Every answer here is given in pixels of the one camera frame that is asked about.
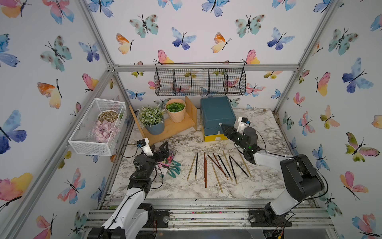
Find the black pencil diagonal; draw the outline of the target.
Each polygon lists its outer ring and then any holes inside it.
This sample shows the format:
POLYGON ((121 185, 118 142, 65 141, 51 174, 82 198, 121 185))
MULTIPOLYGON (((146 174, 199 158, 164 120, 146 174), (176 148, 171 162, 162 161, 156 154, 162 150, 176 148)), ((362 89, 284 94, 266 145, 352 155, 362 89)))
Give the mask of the black pencil diagonal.
POLYGON ((231 158, 231 160, 233 160, 233 162, 235 162, 235 164, 239 167, 239 169, 247 176, 249 177, 249 174, 241 167, 241 165, 230 155, 229 156, 231 158))

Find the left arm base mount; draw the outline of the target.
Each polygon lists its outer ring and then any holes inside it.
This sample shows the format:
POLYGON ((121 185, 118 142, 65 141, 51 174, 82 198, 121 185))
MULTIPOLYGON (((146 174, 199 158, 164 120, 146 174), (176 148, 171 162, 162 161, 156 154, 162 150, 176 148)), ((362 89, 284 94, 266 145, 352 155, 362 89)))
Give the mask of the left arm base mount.
POLYGON ((169 211, 158 211, 153 208, 152 204, 142 203, 138 209, 142 209, 147 212, 148 219, 143 228, 168 228, 170 221, 169 211))

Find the black pencil vertical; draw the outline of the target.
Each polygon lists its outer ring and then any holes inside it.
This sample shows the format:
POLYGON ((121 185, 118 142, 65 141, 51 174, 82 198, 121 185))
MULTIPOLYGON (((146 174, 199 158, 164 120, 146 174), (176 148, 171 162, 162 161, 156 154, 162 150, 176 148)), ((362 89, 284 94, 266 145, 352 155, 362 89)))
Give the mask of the black pencil vertical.
POLYGON ((237 178, 236 178, 236 174, 235 174, 235 171, 234 171, 233 160, 232 160, 231 155, 229 155, 229 160, 230 160, 231 170, 232 170, 232 174, 234 176, 235 183, 238 184, 238 181, 237 181, 237 178))

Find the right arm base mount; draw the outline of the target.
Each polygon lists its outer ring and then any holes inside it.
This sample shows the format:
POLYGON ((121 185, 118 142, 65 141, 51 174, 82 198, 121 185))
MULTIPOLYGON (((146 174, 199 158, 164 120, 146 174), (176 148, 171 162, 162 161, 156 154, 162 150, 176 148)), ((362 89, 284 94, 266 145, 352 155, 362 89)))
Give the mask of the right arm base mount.
POLYGON ((248 221, 251 227, 291 227, 287 214, 276 215, 271 209, 250 210, 248 221))

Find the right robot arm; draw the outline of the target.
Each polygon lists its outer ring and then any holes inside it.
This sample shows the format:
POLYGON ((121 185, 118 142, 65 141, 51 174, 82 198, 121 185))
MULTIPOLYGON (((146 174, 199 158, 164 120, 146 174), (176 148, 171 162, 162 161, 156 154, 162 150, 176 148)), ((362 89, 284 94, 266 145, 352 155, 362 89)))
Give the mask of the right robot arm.
POLYGON ((239 152, 254 165, 262 165, 280 172, 283 176, 285 190, 266 206, 266 212, 272 216, 288 213, 306 198, 324 190, 323 178, 304 154, 287 156, 271 153, 258 146, 258 132, 249 126, 238 130, 234 126, 221 124, 223 134, 239 152))

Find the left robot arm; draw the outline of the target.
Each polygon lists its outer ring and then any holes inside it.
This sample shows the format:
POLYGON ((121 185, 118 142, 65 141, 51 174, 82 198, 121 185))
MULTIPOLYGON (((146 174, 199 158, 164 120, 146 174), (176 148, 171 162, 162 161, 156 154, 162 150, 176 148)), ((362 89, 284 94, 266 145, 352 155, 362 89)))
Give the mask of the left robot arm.
POLYGON ((152 187, 151 174, 157 171, 159 162, 170 156, 169 144, 164 142, 155 151, 147 138, 139 140, 135 146, 141 149, 135 155, 135 171, 129 178, 127 192, 112 216, 101 226, 92 228, 88 239, 155 239, 158 219, 152 204, 144 203, 152 187))

